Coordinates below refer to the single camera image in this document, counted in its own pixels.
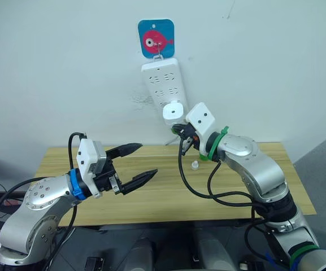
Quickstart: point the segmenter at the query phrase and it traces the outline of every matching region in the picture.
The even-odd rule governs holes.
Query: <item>wooden table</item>
[[[306,215],[315,214],[311,200],[299,180],[286,151],[280,143],[260,143],[260,149],[283,169],[295,202]],[[77,149],[72,153],[76,157]],[[158,173],[145,186],[124,196],[112,191],[103,192],[99,199],[92,197],[79,204],[75,225],[106,225],[141,222],[221,220],[249,218],[250,207],[226,207],[213,200],[202,199],[184,186],[177,166],[178,146],[143,146],[124,158],[114,159],[121,181],[128,182],[141,172],[158,168]],[[216,163],[199,161],[199,169],[190,168],[198,160],[198,151],[191,148],[183,157],[186,178],[198,191],[207,194],[207,179]],[[69,171],[67,148],[49,148],[36,177],[58,176]],[[213,181],[213,192],[247,191],[240,176],[222,164]],[[225,198],[231,202],[247,202],[242,196]],[[71,211],[61,220],[68,225]]]

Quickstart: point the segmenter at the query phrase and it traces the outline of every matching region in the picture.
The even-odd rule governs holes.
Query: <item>robotic arm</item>
[[[254,202],[262,206],[255,210],[267,221],[266,238],[278,261],[298,265],[299,271],[326,271],[326,250],[319,248],[276,162],[251,138],[228,134],[228,127],[218,133],[215,118],[204,103],[196,104],[186,121],[186,125],[173,126],[184,140],[182,154],[193,146],[201,155],[225,162],[241,176]]]
[[[130,143],[105,152],[98,141],[83,138],[77,154],[79,168],[44,178],[29,188],[21,207],[0,233],[0,270],[40,270],[67,211],[89,196],[99,198],[113,189],[126,195],[143,186],[158,171],[147,171],[122,184],[112,160],[129,155],[142,144]]]

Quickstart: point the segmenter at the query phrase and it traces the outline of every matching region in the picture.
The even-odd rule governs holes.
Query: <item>sticker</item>
[[[142,54],[153,58],[160,54],[164,58],[174,55],[174,24],[168,19],[142,20],[138,24]]]

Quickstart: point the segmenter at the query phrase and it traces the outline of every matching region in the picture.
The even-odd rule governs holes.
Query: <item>red fish sticker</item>
[[[151,54],[158,54],[159,49],[160,51],[164,50],[167,44],[173,44],[173,39],[167,41],[165,36],[161,34],[161,32],[156,30],[149,30],[147,31],[143,38],[143,45],[146,51]]]

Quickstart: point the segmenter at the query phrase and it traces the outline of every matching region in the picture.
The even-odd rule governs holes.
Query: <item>power outlet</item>
[[[172,101],[180,102],[188,111],[185,90],[178,61],[175,58],[159,60],[141,67],[142,78],[160,112]]]

